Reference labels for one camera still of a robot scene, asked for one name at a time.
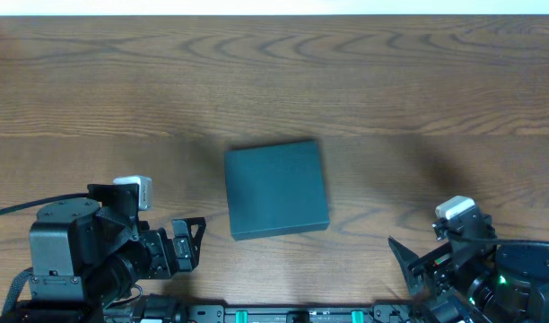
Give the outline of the black cardboard box with lid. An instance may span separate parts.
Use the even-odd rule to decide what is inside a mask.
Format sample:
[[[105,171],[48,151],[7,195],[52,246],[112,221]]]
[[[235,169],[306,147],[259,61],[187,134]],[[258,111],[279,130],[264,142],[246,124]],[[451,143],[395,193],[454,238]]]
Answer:
[[[229,150],[224,175],[235,240],[324,231],[330,224],[315,140]]]

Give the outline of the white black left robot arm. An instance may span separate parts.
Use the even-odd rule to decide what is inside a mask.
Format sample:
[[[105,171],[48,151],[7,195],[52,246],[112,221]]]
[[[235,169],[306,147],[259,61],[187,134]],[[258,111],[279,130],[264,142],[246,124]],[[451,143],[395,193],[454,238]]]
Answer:
[[[172,221],[173,235],[137,218],[136,201],[77,197],[41,208],[30,227],[31,267],[10,286],[2,322],[102,322],[140,280],[167,280],[199,263],[206,221]]]

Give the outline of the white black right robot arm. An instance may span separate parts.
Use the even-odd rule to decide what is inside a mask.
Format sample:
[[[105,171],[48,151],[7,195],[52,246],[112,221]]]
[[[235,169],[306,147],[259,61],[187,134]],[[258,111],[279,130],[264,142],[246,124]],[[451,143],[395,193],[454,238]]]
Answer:
[[[549,248],[447,242],[419,257],[388,245],[414,298],[412,322],[549,322]]]

